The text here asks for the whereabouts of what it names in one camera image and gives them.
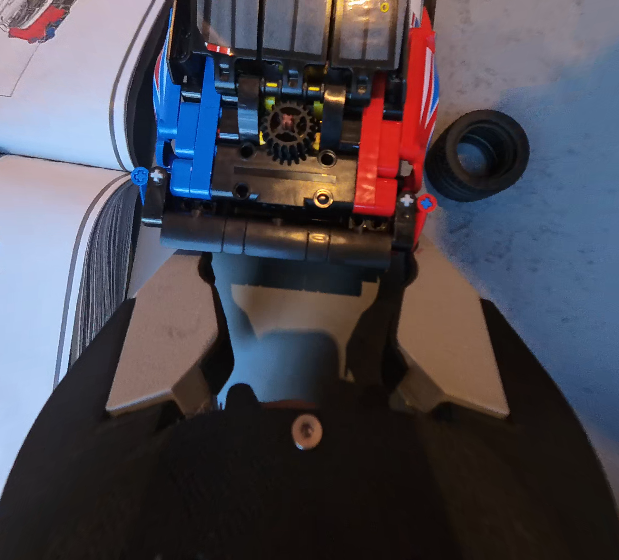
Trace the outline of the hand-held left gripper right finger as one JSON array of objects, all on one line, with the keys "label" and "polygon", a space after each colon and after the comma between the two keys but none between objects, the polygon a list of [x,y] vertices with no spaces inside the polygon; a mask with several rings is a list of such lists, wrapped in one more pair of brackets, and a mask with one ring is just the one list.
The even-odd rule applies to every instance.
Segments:
[{"label": "hand-held left gripper right finger", "polygon": [[347,343],[345,370],[397,409],[429,413],[449,403],[509,416],[482,301],[429,238],[392,255]]}]

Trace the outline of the toy brick race car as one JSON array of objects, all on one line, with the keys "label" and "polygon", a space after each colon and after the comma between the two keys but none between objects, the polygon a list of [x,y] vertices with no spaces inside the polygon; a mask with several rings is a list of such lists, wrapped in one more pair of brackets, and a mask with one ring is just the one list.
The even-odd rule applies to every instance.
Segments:
[{"label": "toy brick race car", "polygon": [[425,0],[174,0],[142,224],[178,250],[382,271],[418,244],[437,120]]}]

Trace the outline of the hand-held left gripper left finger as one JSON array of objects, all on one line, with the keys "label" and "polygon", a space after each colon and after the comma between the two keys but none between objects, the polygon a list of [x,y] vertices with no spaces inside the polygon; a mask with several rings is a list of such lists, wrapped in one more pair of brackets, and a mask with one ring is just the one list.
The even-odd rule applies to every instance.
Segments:
[{"label": "hand-held left gripper left finger", "polygon": [[213,411],[234,354],[211,253],[178,251],[135,295],[106,411],[114,417],[173,403]]}]

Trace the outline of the small black rubber tyre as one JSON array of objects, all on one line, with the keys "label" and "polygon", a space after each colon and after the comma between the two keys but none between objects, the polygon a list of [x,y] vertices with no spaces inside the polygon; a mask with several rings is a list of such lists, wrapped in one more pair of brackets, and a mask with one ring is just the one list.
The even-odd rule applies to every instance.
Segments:
[{"label": "small black rubber tyre", "polygon": [[[458,147],[470,145],[485,158],[482,173],[469,172]],[[513,186],[524,174],[530,158],[528,136],[509,115],[496,110],[475,110],[452,122],[429,148],[425,171],[429,183],[447,199],[484,200]]]}]

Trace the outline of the instruction booklet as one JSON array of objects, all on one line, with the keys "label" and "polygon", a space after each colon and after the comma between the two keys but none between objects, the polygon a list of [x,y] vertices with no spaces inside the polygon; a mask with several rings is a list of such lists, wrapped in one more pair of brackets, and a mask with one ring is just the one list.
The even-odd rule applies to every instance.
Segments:
[{"label": "instruction booklet", "polygon": [[1,397],[46,398],[126,295],[169,0],[1,0]]}]

